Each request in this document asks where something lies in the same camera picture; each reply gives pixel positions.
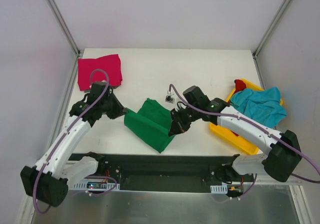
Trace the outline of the folded magenta t shirt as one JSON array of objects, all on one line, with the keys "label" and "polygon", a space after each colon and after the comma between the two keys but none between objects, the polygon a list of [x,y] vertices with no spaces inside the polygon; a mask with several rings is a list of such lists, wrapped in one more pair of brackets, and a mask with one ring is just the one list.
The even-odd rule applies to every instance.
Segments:
[{"label": "folded magenta t shirt", "polygon": [[91,77],[92,72],[98,69],[107,73],[111,87],[118,87],[122,83],[121,60],[118,54],[96,59],[78,59],[77,66],[77,83],[80,91],[89,90],[93,82],[106,80],[105,74],[101,71],[95,72]]}]

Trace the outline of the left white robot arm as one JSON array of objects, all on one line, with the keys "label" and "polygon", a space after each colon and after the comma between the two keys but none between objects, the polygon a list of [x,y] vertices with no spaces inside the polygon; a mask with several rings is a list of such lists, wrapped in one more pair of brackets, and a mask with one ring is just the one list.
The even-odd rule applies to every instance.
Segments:
[{"label": "left white robot arm", "polygon": [[85,154],[77,163],[66,168],[75,147],[93,127],[106,115],[113,120],[127,114],[113,89],[106,82],[95,82],[84,98],[73,104],[67,125],[62,129],[47,152],[32,166],[25,166],[21,173],[23,187],[33,203],[44,202],[50,207],[59,206],[70,187],[92,175],[106,175],[106,158],[94,152]]}]

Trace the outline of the left aluminium frame post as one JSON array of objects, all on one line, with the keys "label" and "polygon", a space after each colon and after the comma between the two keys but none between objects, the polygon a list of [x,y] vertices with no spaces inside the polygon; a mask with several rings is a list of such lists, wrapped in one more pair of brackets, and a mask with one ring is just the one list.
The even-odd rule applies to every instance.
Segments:
[{"label": "left aluminium frame post", "polygon": [[70,45],[71,49],[75,53],[77,57],[80,56],[81,50],[79,49],[78,45],[75,42],[75,39],[73,38],[67,23],[64,20],[64,17],[62,16],[61,11],[59,10],[59,7],[55,0],[46,0],[49,8],[51,9],[60,29],[62,30],[68,44]]}]

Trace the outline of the teal t shirt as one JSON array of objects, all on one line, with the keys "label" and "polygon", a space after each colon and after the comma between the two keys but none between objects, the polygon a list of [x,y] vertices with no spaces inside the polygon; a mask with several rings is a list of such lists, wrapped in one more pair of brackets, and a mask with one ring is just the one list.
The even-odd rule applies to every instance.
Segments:
[{"label": "teal t shirt", "polygon": [[230,105],[243,115],[269,128],[276,127],[287,117],[280,104],[281,93],[277,87],[264,91],[244,89],[232,95]]}]

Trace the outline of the right aluminium frame post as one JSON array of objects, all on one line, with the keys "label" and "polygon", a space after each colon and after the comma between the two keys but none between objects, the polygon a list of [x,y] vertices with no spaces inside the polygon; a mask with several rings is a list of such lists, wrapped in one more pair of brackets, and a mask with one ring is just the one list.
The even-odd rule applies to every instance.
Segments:
[{"label": "right aluminium frame post", "polygon": [[271,37],[272,33],[276,29],[277,25],[281,21],[282,17],[286,13],[287,9],[289,8],[290,4],[293,0],[283,0],[280,4],[278,10],[276,11],[274,17],[272,18],[270,24],[268,25],[265,33],[263,34],[261,40],[259,41],[257,47],[252,52],[253,59],[256,60],[260,52],[262,51],[263,47],[267,43],[268,39]]}]

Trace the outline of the red t shirt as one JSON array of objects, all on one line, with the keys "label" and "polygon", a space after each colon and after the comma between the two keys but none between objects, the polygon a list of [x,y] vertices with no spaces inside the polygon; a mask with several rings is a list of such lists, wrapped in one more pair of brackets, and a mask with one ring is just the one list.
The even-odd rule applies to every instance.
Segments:
[{"label": "red t shirt", "polygon": [[235,91],[234,91],[234,93],[243,91],[244,89],[247,88],[246,83],[241,79],[234,80],[234,83],[235,83],[235,87],[234,87]]}]

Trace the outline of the green t shirt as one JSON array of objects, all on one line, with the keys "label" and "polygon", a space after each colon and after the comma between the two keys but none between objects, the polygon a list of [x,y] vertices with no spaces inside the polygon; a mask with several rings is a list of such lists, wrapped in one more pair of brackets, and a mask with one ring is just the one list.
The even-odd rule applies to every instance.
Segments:
[{"label": "green t shirt", "polygon": [[174,138],[168,136],[171,122],[170,111],[150,98],[137,112],[128,109],[124,116],[124,125],[158,153],[162,153]]}]

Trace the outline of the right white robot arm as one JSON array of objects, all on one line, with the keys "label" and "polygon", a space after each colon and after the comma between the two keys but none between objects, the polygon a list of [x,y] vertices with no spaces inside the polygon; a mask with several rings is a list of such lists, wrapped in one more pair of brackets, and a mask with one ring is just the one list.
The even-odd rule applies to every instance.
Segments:
[{"label": "right white robot arm", "polygon": [[302,159],[297,135],[290,130],[280,132],[245,117],[220,98],[210,100],[198,86],[189,87],[177,98],[183,105],[175,104],[170,111],[169,136],[187,132],[191,123],[201,119],[238,134],[262,151],[256,155],[235,155],[225,168],[230,181],[245,174],[265,173],[276,181],[286,182]]}]

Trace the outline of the aluminium frame post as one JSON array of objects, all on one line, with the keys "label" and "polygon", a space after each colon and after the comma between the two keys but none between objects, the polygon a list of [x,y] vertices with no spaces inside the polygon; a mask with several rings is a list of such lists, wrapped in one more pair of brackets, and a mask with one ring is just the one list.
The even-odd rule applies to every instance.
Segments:
[{"label": "aluminium frame post", "polygon": [[62,16],[61,11],[59,10],[59,7],[55,0],[46,0],[49,8],[51,9],[60,29],[62,30],[68,44],[70,45],[71,49],[75,53],[77,57],[80,56],[81,50],[79,49],[78,45],[75,42],[75,39],[73,38],[67,23],[64,20],[64,17]]},{"label": "aluminium frame post", "polygon": [[253,59],[256,60],[260,52],[262,51],[263,47],[267,43],[268,39],[271,37],[272,33],[276,29],[277,25],[281,21],[282,17],[286,13],[287,9],[289,8],[290,4],[293,0],[283,0],[280,4],[278,10],[276,11],[274,17],[272,18],[270,24],[268,25],[265,33],[263,34],[261,40],[259,41],[257,47],[252,52]]}]

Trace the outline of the yellow plastic tray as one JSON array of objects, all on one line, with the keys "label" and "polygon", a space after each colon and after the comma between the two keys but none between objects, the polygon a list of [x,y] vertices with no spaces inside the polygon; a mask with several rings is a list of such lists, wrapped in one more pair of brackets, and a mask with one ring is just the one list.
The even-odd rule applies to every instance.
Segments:
[{"label": "yellow plastic tray", "polygon": [[[246,83],[246,88],[252,89],[254,91],[264,91],[264,89],[258,87],[257,85],[251,83],[248,80],[241,79]],[[235,92],[235,88],[231,91],[229,96],[227,97],[226,101],[229,103],[230,98]],[[215,134],[217,137],[225,141],[227,144],[231,145],[232,147],[236,148],[237,150],[243,152],[247,155],[255,155],[258,153],[259,149],[249,141],[245,140],[241,136],[237,135],[236,133],[220,126],[216,126],[213,124],[209,124],[209,130],[211,133]]]}]

